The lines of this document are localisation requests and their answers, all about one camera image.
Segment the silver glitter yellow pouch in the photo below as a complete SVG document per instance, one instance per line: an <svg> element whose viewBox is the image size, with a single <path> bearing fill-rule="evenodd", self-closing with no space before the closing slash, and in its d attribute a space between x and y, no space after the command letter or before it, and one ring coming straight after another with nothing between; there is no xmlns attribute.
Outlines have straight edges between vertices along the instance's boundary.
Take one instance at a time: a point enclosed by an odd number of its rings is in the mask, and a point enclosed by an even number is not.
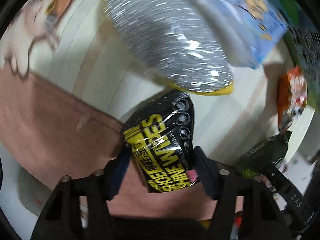
<svg viewBox="0 0 320 240"><path fill-rule="evenodd" d="M177 89L200 95L233 91L233 73L204 17L187 0L106 0L125 46Z"/></svg>

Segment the green wet wipes pack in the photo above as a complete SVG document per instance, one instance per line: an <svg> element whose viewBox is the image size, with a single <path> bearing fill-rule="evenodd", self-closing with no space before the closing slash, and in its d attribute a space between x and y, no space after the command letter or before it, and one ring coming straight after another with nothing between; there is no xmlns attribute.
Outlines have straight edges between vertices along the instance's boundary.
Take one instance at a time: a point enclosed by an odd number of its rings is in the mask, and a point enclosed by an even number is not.
<svg viewBox="0 0 320 240"><path fill-rule="evenodd" d="M279 168L289 149L291 134L291 131L279 133L254 146L239 158L236 173L242 178L251 179L262 175L267 166Z"/></svg>

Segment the orange snack pack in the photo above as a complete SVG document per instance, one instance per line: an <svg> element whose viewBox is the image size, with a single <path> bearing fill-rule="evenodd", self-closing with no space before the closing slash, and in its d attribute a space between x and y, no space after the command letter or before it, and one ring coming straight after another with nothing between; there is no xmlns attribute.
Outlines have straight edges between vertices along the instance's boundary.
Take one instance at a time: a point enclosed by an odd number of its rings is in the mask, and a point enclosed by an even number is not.
<svg viewBox="0 0 320 240"><path fill-rule="evenodd" d="M300 66L295 66L278 80L277 114L280 134L285 133L303 113L307 100L307 81Z"/></svg>

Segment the light blue tissue pack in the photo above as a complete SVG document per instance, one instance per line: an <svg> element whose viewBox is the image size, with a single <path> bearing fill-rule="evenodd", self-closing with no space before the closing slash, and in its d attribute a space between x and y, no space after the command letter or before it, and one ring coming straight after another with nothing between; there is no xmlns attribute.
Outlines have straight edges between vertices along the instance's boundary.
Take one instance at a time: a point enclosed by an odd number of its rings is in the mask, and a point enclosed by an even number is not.
<svg viewBox="0 0 320 240"><path fill-rule="evenodd" d="M272 0L190 0L217 36L233 67L260 67L287 32Z"/></svg>

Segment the black shoe shine wipes pack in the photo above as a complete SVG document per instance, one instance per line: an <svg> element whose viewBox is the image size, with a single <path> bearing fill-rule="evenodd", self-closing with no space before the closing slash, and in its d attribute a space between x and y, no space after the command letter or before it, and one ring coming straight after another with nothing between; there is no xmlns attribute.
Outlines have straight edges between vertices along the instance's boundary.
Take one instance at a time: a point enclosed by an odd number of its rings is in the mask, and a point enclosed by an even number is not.
<svg viewBox="0 0 320 240"><path fill-rule="evenodd" d="M193 150L194 105L172 90L133 113L121 133L150 193L171 192L199 182Z"/></svg>

